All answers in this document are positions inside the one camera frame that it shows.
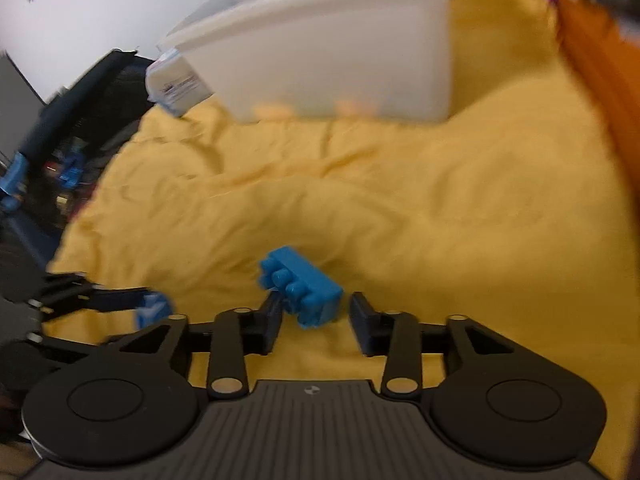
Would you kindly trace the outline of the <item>small blue building brick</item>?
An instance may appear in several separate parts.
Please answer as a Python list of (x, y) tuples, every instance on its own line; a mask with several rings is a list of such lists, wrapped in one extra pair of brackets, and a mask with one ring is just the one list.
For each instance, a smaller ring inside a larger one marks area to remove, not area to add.
[(136, 330), (160, 322), (174, 313), (170, 300), (161, 292), (147, 292), (142, 304), (134, 308), (134, 326)]

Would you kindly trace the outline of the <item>large blue building brick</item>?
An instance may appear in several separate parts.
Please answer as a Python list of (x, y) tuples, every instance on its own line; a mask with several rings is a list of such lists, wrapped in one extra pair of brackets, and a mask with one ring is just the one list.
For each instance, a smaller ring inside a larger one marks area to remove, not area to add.
[(336, 318), (343, 289), (292, 247), (273, 250), (259, 267), (260, 286), (283, 297), (299, 326), (318, 328)]

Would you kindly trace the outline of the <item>dark blue bag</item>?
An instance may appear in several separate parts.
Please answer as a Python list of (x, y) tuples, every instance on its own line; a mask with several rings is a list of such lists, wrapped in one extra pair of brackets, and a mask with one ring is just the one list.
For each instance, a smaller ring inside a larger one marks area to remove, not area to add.
[(1, 177), (1, 218), (26, 218), (55, 240), (92, 199), (100, 177), (153, 107), (152, 61), (114, 49), (39, 113)]

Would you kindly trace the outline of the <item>yellow blanket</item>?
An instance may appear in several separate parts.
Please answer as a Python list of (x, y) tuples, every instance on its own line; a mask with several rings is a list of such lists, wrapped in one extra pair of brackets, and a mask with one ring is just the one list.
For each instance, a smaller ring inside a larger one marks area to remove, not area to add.
[(454, 0), (454, 111), (439, 125), (240, 125), (215, 100), (151, 110), (50, 270), (146, 286), (193, 322), (256, 307), (292, 246), (346, 292), (429, 323), (463, 313), (586, 378), (623, 478), (639, 396), (634, 206), (542, 0)]

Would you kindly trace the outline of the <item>baby wipes pack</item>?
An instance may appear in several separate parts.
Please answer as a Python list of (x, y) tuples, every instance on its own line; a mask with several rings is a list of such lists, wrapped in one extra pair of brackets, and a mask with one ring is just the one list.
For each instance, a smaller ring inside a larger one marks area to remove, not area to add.
[(213, 95), (177, 49), (164, 52), (145, 71), (149, 100), (174, 117), (181, 117)]

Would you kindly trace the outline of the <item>white plastic storage bin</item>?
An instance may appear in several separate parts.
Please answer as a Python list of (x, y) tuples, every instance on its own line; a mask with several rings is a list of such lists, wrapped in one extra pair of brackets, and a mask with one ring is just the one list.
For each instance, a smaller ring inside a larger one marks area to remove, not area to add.
[(450, 111), (450, 0), (207, 0), (160, 44), (238, 122)]

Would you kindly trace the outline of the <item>orange box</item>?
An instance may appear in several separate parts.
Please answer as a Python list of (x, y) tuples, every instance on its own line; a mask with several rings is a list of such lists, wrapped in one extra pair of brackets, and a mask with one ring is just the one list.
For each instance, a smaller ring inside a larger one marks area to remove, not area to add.
[(599, 103), (629, 183), (639, 189), (639, 45), (614, 16), (585, 0), (556, 0), (565, 56)]

